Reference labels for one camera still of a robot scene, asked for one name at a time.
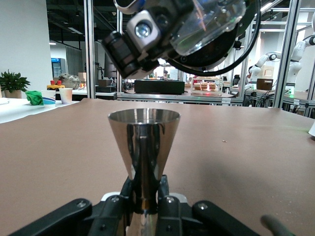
robot end effector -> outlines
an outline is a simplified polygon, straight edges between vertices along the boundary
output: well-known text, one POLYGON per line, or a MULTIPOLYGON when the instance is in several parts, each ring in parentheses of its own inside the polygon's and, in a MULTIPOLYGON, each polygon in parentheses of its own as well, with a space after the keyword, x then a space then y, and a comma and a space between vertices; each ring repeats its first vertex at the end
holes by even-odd
POLYGON ((114 3, 124 14, 136 13, 125 34, 112 32, 102 43, 126 79, 144 78, 159 66, 158 58, 184 72, 210 76, 208 71, 227 57, 235 46, 235 38, 244 33, 255 13, 260 12, 258 0, 114 0, 114 3))

refrigerator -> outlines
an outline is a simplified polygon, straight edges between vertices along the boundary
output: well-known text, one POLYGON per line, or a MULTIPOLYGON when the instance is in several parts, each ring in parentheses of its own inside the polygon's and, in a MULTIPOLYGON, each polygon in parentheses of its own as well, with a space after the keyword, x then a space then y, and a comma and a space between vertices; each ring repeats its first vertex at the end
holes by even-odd
POLYGON ((53 77, 59 77, 62 73, 67 73, 65 59, 63 58, 51 58, 51 67, 53 70, 53 77))

black cable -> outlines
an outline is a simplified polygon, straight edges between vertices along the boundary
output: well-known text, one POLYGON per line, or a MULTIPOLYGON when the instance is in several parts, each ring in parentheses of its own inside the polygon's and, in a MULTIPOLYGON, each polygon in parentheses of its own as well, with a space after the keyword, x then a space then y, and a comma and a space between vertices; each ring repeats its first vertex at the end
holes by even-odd
POLYGON ((227 73, 228 71, 234 69, 236 66, 238 66, 251 52, 252 48, 255 45, 255 42, 257 40, 258 37, 258 33, 259 33, 259 27, 260 27, 260 22, 261 22, 261 2, 260 0, 256 0, 256 24, 255 24, 255 30, 253 33, 253 36, 251 38, 251 42, 249 47, 245 50, 245 52, 235 61, 233 62, 231 65, 229 65, 228 67, 222 69, 222 70, 218 70, 218 71, 213 71, 213 72, 203 72, 203 71, 198 71, 198 70, 194 70, 194 69, 190 69, 188 67, 185 67, 177 62, 175 62, 174 60, 166 60, 168 63, 170 63, 173 67, 184 71, 186 73, 189 74, 193 74, 193 75, 197 75, 197 76, 216 76, 219 74, 224 74, 227 73))

paper cup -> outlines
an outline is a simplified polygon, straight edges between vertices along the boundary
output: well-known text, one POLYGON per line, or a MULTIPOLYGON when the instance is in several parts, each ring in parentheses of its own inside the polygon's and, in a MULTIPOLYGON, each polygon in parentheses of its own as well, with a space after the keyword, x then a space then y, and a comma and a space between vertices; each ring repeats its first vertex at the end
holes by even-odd
POLYGON ((42 90, 41 96, 43 97, 45 108, 56 107, 56 91, 55 90, 42 90))
POLYGON ((315 137, 315 122, 313 126, 311 127, 311 129, 309 130, 309 134, 315 137))
POLYGON ((60 98, 62 104, 71 104, 72 103, 72 89, 71 88, 60 88, 60 98))

shiny metal funnel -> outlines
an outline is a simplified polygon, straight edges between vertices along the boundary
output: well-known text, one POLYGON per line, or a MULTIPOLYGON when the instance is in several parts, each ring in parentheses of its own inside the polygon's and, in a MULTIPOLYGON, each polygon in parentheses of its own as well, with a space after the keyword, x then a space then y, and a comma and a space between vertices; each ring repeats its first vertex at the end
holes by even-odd
POLYGON ((155 214, 156 192, 180 114, 148 108, 114 112, 108 118, 132 180, 134 212, 155 214))

